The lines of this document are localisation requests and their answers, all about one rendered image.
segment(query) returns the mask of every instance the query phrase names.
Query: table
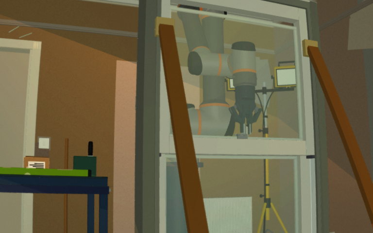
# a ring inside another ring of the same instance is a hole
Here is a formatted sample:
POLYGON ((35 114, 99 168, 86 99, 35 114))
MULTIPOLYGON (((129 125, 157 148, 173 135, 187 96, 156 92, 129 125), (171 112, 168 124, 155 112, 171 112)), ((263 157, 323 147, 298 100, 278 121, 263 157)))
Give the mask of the table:
POLYGON ((87 194, 87 232, 94 233, 95 194, 99 194, 99 232, 107 233, 108 194, 107 177, 33 176, 0 174, 2 193, 87 194))

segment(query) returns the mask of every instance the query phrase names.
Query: wooden stick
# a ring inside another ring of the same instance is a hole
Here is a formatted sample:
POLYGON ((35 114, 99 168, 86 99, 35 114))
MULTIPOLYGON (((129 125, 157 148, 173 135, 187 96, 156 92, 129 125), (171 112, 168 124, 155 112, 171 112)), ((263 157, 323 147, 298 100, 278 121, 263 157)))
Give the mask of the wooden stick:
MULTIPOLYGON (((65 138, 65 169, 68 169, 68 138, 65 138)), ((68 233, 68 195, 64 194, 64 229, 68 233)))
POLYGON ((188 233, 208 233, 187 100, 172 25, 159 25, 159 38, 188 233))
POLYGON ((357 185, 359 186, 365 208, 367 209, 373 227, 373 183, 371 176, 369 175, 368 168, 365 164, 363 155, 361 154, 354 131, 352 130, 350 121, 348 120, 319 48, 308 46, 307 49, 309 58, 311 59, 312 65, 325 94, 326 101, 328 102, 330 111, 332 112, 333 119, 337 125, 348 159, 350 160, 357 185))

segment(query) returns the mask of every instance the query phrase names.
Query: green board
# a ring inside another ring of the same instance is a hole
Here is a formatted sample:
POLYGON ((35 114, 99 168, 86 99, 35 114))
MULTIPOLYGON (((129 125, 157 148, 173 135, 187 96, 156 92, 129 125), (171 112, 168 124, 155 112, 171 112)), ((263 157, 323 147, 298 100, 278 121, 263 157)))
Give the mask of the green board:
POLYGON ((92 176, 96 176, 97 157, 93 156, 74 156, 74 169, 91 170, 92 176))
POLYGON ((0 167, 0 174, 2 175, 34 175, 34 176, 88 176, 88 170, 0 167))

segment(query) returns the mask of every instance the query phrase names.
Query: radiator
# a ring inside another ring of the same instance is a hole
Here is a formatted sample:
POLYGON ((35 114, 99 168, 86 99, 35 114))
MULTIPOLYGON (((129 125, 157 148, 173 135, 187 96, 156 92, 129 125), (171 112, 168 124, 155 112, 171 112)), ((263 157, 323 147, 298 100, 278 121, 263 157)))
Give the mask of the radiator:
POLYGON ((252 198, 204 198, 209 233, 252 233, 252 198))

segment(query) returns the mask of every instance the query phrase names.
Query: light stand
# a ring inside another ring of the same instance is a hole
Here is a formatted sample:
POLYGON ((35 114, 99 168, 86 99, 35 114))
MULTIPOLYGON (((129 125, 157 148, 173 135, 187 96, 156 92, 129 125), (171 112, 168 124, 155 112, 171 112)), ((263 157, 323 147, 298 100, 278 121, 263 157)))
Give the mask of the light stand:
MULTIPOLYGON (((262 113, 263 113, 263 130, 259 129, 259 132, 263 132, 263 137, 268 137, 267 106, 268 106, 268 102, 270 101, 270 98, 271 98, 272 94, 275 91, 292 91, 292 90, 294 90, 293 87, 292 88, 267 89, 265 82, 263 82, 262 90, 255 90, 255 93, 259 98, 260 106, 262 108, 262 113), (272 92, 270 97, 268 98, 268 100, 267 100, 267 92, 272 92), (259 97, 258 93, 263 93, 263 101, 266 104, 264 109, 263 109, 263 106, 262 106, 262 103, 260 101, 260 97, 259 97)), ((284 230, 285 233, 288 233, 284 224, 283 224, 283 222, 282 222, 282 220, 281 220, 281 218, 280 218, 280 216, 279 216, 279 214, 277 213, 277 211, 276 211, 276 209, 275 209, 275 207, 274 207, 274 205, 273 205, 273 203, 271 202, 271 199, 270 199, 270 181, 269 181, 269 161, 268 161, 268 159, 264 159, 264 195, 260 194, 260 197, 261 198, 264 197, 264 205, 263 205, 263 211, 262 211, 262 215, 260 217, 260 222, 259 222, 257 233, 260 233, 260 229, 261 229, 262 224, 263 224, 263 233, 266 233, 266 220, 270 219, 270 208, 271 207, 272 207, 272 209, 274 211, 274 214, 276 215, 278 221, 280 222, 282 229, 284 230)))

